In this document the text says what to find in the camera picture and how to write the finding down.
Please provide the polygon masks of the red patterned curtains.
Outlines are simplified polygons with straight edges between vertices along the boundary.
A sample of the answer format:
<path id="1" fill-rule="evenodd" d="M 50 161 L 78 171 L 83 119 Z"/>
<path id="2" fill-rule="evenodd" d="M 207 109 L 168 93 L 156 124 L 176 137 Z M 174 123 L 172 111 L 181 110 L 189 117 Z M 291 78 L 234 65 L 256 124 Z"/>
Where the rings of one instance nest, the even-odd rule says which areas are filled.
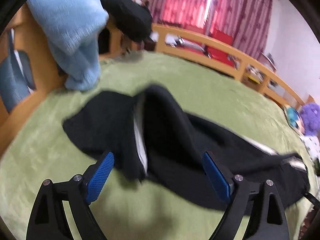
<path id="1" fill-rule="evenodd" d="M 220 31 L 231 45 L 257 59 L 264 52 L 273 0 L 146 0 L 156 23 L 200 28 L 205 35 Z"/>

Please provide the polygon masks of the black garment on footboard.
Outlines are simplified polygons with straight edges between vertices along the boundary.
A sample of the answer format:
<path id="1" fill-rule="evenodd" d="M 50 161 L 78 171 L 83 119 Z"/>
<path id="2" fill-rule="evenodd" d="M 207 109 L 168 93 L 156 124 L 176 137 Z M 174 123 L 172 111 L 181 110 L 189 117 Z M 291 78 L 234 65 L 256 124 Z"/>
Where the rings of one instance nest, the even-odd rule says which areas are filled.
<path id="1" fill-rule="evenodd" d="M 133 42 L 140 43 L 151 34 L 152 16 L 148 7 L 133 0 L 100 0 L 115 20 L 116 27 Z"/>

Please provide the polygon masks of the light blue fleece garment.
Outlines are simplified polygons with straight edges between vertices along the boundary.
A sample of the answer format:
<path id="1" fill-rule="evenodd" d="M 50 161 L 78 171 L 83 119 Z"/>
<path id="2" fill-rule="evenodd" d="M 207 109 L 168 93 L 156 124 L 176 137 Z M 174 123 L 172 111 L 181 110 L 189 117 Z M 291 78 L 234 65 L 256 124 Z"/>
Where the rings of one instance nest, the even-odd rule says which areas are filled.
<path id="1" fill-rule="evenodd" d="M 100 0 L 27 0 L 27 5 L 68 75 L 65 87 L 92 89 L 100 78 L 98 35 L 109 18 Z"/>

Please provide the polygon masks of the wooden wardrobe with blue panels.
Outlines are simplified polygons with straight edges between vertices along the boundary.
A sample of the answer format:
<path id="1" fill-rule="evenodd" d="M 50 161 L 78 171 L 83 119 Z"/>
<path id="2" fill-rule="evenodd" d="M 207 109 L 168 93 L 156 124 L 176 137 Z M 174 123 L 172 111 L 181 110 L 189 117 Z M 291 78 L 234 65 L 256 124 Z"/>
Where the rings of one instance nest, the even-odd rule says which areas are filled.
<path id="1" fill-rule="evenodd" d="M 47 94 L 65 80 L 44 32 L 24 4 L 1 35 L 2 153 Z"/>

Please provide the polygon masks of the black track pants white stripe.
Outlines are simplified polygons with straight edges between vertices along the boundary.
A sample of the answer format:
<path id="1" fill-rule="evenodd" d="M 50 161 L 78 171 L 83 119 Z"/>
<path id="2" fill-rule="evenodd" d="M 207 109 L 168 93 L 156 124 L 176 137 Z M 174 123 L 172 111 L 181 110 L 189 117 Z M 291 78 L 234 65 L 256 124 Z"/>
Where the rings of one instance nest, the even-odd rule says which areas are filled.
<path id="1" fill-rule="evenodd" d="M 70 141 L 98 159 L 114 154 L 129 180 L 149 179 L 208 209 L 224 210 L 202 166 L 204 152 L 233 174 L 255 183 L 272 180 L 284 207 L 310 189 L 298 153 L 281 155 L 199 116 L 184 112 L 164 87 L 135 96 L 103 91 L 62 124 Z"/>

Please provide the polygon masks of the purple plush toy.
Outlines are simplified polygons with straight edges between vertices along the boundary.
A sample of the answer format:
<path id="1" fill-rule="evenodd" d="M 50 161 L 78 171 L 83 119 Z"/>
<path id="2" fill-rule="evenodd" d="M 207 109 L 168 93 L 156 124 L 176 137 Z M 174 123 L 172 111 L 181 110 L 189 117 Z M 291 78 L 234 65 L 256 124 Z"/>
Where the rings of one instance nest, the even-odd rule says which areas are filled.
<path id="1" fill-rule="evenodd" d="M 320 126 L 320 109 L 317 103 L 311 102 L 302 106 L 300 117 L 304 124 L 306 136 L 317 136 Z"/>

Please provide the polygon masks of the green fleece bed blanket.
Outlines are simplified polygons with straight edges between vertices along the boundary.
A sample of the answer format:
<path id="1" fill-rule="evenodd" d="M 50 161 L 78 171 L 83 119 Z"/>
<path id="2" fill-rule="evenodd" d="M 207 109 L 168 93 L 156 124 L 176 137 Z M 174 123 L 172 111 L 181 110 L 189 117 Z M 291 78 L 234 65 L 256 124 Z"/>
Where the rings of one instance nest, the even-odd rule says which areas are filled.
<path id="1" fill-rule="evenodd" d="M 152 83 L 163 85 L 185 111 L 279 153 L 299 153 L 308 168 L 310 191 L 317 192 L 308 152 L 273 101 L 239 81 L 164 54 L 132 53 L 100 64 L 95 89 L 51 92 L 3 154 L 1 229 L 12 238 L 25 239 L 32 206 L 45 179 L 66 181 L 93 163 L 71 143 L 62 122 L 103 90 L 134 95 Z M 130 183 L 117 170 L 111 172 L 91 210 L 108 239 L 208 239 L 222 216 L 151 181 Z"/>

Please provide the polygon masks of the white black dotted pillow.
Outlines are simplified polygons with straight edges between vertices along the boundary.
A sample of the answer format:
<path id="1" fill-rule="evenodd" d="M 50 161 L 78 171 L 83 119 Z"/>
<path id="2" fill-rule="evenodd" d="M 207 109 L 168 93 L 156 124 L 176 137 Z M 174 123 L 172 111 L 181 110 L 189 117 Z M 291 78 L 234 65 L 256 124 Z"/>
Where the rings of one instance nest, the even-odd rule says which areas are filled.
<path id="1" fill-rule="evenodd" d="M 302 142 L 312 161 L 319 161 L 319 139 L 316 136 L 303 136 Z"/>

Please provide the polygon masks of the blue geometric cushion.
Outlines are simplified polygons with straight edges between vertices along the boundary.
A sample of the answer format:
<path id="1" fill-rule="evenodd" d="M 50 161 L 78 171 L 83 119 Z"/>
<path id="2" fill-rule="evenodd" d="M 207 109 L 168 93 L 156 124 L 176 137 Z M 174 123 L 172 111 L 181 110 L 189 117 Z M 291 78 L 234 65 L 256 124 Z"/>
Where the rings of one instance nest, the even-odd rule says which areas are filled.
<path id="1" fill-rule="evenodd" d="M 289 126 L 298 134 L 303 134 L 304 133 L 303 121 L 299 113 L 296 111 L 296 109 L 289 105 L 285 105 L 284 113 Z"/>

